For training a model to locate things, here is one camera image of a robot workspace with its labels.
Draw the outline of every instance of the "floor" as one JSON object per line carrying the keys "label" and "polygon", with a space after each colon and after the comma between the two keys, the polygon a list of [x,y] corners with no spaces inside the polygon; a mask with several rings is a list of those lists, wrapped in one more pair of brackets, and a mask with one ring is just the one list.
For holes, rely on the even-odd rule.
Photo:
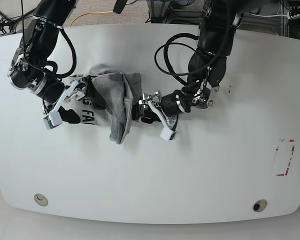
{"label": "floor", "polygon": [[[28,12],[35,8],[40,0],[23,0],[24,12]],[[71,22],[78,16],[91,12],[111,11],[116,0],[79,0],[76,9],[68,17],[64,26],[70,26]],[[178,1],[180,4],[185,4],[187,0]],[[193,10],[201,10],[204,0],[195,0],[195,2],[186,8]],[[21,15],[20,0],[0,0],[0,11],[7,18],[13,18]],[[148,5],[145,0],[127,5],[121,14],[105,13],[105,14],[89,14],[77,19],[73,26],[96,25],[96,24],[140,24],[144,23],[149,17]],[[32,18],[25,20],[25,26],[29,24]],[[17,26],[17,31],[21,29],[21,24]]]}

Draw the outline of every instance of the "yellow cable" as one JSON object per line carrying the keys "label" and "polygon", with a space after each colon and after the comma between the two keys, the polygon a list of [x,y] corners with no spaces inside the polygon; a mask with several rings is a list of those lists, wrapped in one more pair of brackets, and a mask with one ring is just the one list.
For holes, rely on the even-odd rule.
{"label": "yellow cable", "polygon": [[89,15],[89,14],[109,14],[109,13],[113,13],[113,11],[96,11],[96,12],[87,12],[84,14],[81,14],[80,16],[77,16],[70,24],[70,27],[72,26],[72,24],[75,22],[75,20],[77,20],[78,18],[81,18],[85,15]]}

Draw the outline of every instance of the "power strip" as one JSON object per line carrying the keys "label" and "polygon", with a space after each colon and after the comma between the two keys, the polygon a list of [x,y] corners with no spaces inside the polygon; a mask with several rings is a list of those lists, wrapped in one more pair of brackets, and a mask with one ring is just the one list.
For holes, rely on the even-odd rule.
{"label": "power strip", "polygon": [[295,11],[289,11],[287,17],[291,20],[300,19],[300,13],[296,14]]}

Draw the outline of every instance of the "black lettering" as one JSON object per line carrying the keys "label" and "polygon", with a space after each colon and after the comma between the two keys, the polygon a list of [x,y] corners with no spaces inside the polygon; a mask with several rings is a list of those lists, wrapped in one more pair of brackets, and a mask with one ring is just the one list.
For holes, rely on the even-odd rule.
{"label": "black lettering", "polygon": [[83,100],[82,100],[82,103],[83,103],[84,105],[91,105],[91,101],[90,101],[90,100],[87,100],[87,99],[83,99]]}
{"label": "black lettering", "polygon": [[86,115],[83,115],[82,116],[84,119],[83,119],[83,122],[91,122],[91,121],[94,121],[95,118],[93,116],[86,116]]}
{"label": "black lettering", "polygon": [[92,117],[95,116],[94,112],[93,111],[89,111],[89,110],[82,110],[82,112],[88,114],[88,115],[91,115]]}

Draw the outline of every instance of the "black cable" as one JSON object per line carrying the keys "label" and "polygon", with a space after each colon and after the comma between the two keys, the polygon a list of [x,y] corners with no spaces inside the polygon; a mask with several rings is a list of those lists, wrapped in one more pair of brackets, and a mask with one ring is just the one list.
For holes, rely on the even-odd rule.
{"label": "black cable", "polygon": [[[23,18],[25,19],[25,16],[29,15],[29,14],[32,14],[34,11],[36,10],[36,8],[33,8],[32,10],[26,12],[25,14],[23,14]],[[17,18],[16,20],[14,20],[14,22],[19,22],[20,20],[22,19],[22,16]]]}
{"label": "black cable", "polygon": [[[164,62],[165,62],[165,65],[166,67],[168,68],[169,72],[170,73],[173,73],[175,74],[176,72],[174,71],[174,68],[172,67],[170,61],[169,61],[169,56],[168,56],[168,47],[169,45],[174,41],[174,40],[177,40],[177,39],[180,39],[180,38],[187,38],[187,39],[192,39],[192,40],[195,40],[197,41],[198,40],[198,36],[196,35],[193,35],[193,34],[190,34],[190,33],[179,33],[177,35],[174,35],[173,37],[171,37],[167,42],[166,44],[164,45],[164,50],[163,50],[163,57],[164,57]],[[179,83],[181,83],[182,85],[186,86],[188,85],[181,77],[179,76],[173,76]]]}
{"label": "black cable", "polygon": [[26,19],[31,18],[31,17],[32,17],[32,15],[31,15],[31,16],[27,16],[27,17],[24,17],[23,19],[26,20]]}
{"label": "black cable", "polygon": [[176,120],[175,120],[175,123],[174,123],[174,125],[173,125],[173,127],[172,127],[172,131],[176,131],[176,129],[177,129],[177,126],[178,126],[178,120],[179,120],[179,115],[177,115],[176,116]]}
{"label": "black cable", "polygon": [[150,18],[151,18],[151,16],[150,16],[150,11],[148,11],[148,12],[149,12],[149,17],[148,17],[148,19],[144,22],[145,24],[147,24],[147,23],[150,22]]}
{"label": "black cable", "polygon": [[174,76],[174,77],[181,77],[181,76],[189,76],[189,75],[194,75],[194,74],[197,74],[197,73],[200,73],[201,71],[204,71],[207,67],[209,67],[211,64],[213,64],[222,54],[222,52],[224,51],[224,48],[226,47],[226,44],[227,44],[227,41],[228,41],[228,36],[229,36],[229,33],[230,33],[230,29],[231,29],[231,13],[230,13],[230,6],[228,4],[228,1],[226,1],[226,4],[227,4],[227,27],[226,27],[226,30],[225,30],[225,36],[224,36],[224,39],[221,43],[221,46],[220,46],[220,49],[219,51],[217,52],[216,55],[214,55],[214,57],[204,66],[198,68],[197,70],[194,70],[194,71],[191,71],[191,72],[186,72],[186,73],[171,73],[171,72],[168,72],[168,71],[165,71],[163,70],[159,64],[158,64],[158,61],[157,61],[157,55],[158,55],[158,52],[164,48],[165,46],[169,47],[169,45],[171,45],[171,42],[169,42],[169,40],[166,42],[165,45],[161,46],[156,52],[155,52],[155,55],[154,55],[154,63],[155,65],[157,66],[157,68],[167,74],[167,75],[170,75],[170,76]]}
{"label": "black cable", "polygon": [[77,55],[76,55],[76,50],[72,44],[72,42],[70,41],[68,35],[66,34],[65,30],[62,28],[60,29],[60,33],[62,34],[62,36],[64,37],[64,39],[66,40],[66,42],[68,43],[70,49],[71,49],[71,52],[72,52],[72,67],[71,69],[64,73],[64,74],[55,74],[51,71],[49,71],[48,69],[42,69],[42,68],[39,68],[37,66],[34,66],[33,64],[30,63],[29,59],[27,59],[27,56],[26,56],[26,42],[25,42],[25,21],[24,21],[24,2],[23,0],[21,0],[21,20],[22,20],[22,41],[23,41],[23,53],[24,53],[24,61],[29,64],[31,67],[33,67],[34,69],[38,70],[38,71],[41,71],[47,75],[50,75],[52,78],[57,78],[57,79],[64,79],[64,78],[67,78],[69,77],[76,69],[76,66],[77,66]]}
{"label": "black cable", "polygon": [[[197,54],[201,55],[202,53],[197,51],[196,49],[194,49],[193,47],[189,46],[189,45],[186,45],[184,43],[181,43],[181,42],[172,42],[170,45],[181,45],[181,46],[184,46],[184,47],[187,47],[188,49],[191,49],[192,51],[196,52]],[[157,56],[158,52],[163,49],[165,47],[165,45],[161,46],[156,52],[155,52],[155,56]],[[179,83],[181,83],[182,85],[186,86],[187,85],[187,82],[185,82],[182,78],[180,78],[181,80],[178,80],[177,81]]]}
{"label": "black cable", "polygon": [[46,115],[49,113],[49,111],[48,111],[48,108],[47,108],[46,103],[45,103],[45,95],[46,95],[48,89],[50,89],[52,86],[55,86],[55,85],[60,84],[60,83],[61,83],[62,85],[64,85],[64,83],[60,80],[60,81],[57,81],[57,82],[51,84],[50,86],[48,86],[48,87],[46,88],[46,90],[44,90],[44,92],[43,92],[43,95],[42,95],[42,104],[43,104],[43,108],[44,108],[44,113],[45,113]]}
{"label": "black cable", "polygon": [[287,7],[285,6],[285,4],[284,4],[281,0],[278,0],[278,2],[279,2],[285,9],[287,9],[288,11],[291,11],[291,9],[287,8]]}
{"label": "black cable", "polygon": [[177,2],[175,2],[175,4],[176,4],[177,6],[179,6],[179,7],[181,7],[181,8],[184,8],[184,7],[187,7],[187,6],[191,5],[191,4],[193,4],[194,2],[195,2],[195,0],[187,1],[187,3],[186,3],[185,5],[182,5],[182,4],[177,3]]}
{"label": "black cable", "polygon": [[58,71],[58,65],[54,61],[46,61],[44,63],[46,66],[51,66],[53,68],[52,73],[56,74]]}
{"label": "black cable", "polygon": [[20,16],[14,16],[14,17],[8,18],[7,20],[16,19],[16,18],[20,18],[20,17],[22,17],[22,15],[20,15]]}
{"label": "black cable", "polygon": [[64,39],[66,40],[66,42],[68,43],[71,52],[72,52],[72,67],[71,69],[64,74],[56,74],[55,77],[58,79],[64,79],[69,77],[71,74],[73,74],[73,72],[75,71],[76,67],[77,67],[77,55],[76,55],[76,50],[75,47],[73,46],[72,42],[70,41],[68,35],[66,34],[65,30],[62,28],[60,29],[60,33],[62,34],[62,36],[64,37]]}
{"label": "black cable", "polygon": [[22,45],[23,45],[23,54],[26,55],[24,1],[23,0],[21,0],[21,20],[22,20]]}
{"label": "black cable", "polygon": [[126,3],[125,5],[131,5],[131,4],[134,4],[134,3],[136,3],[138,0],[135,0],[135,1],[133,1],[133,2],[130,2],[130,3]]}

